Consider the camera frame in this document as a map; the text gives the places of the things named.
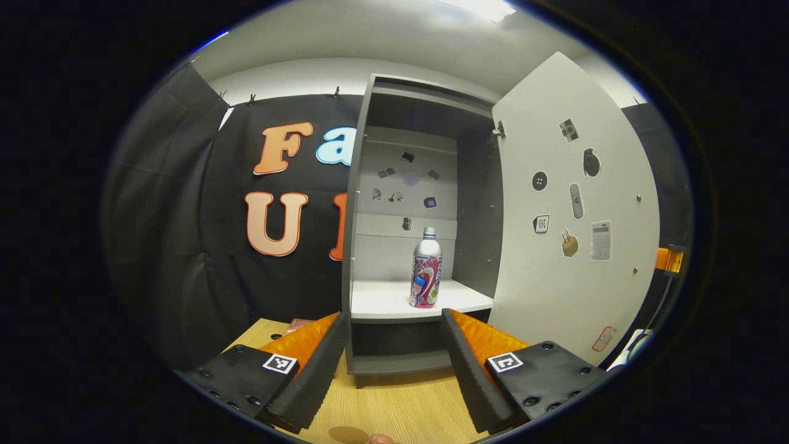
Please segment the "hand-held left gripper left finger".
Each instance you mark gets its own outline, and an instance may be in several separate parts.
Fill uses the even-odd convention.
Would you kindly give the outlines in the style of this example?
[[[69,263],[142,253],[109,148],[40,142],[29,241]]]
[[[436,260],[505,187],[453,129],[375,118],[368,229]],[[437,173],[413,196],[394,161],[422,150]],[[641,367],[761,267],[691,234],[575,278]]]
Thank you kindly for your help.
[[[310,427],[350,333],[347,312],[313,321],[267,345],[233,345],[185,379],[254,421],[298,435]]]

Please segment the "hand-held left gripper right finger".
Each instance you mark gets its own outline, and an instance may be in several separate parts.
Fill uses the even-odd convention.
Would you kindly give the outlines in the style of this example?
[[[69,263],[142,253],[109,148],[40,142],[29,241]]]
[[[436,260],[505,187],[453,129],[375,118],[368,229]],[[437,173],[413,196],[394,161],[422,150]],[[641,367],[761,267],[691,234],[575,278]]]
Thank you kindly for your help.
[[[527,345],[457,310],[442,311],[439,329],[479,433],[495,435],[549,415],[606,376],[555,341]]]

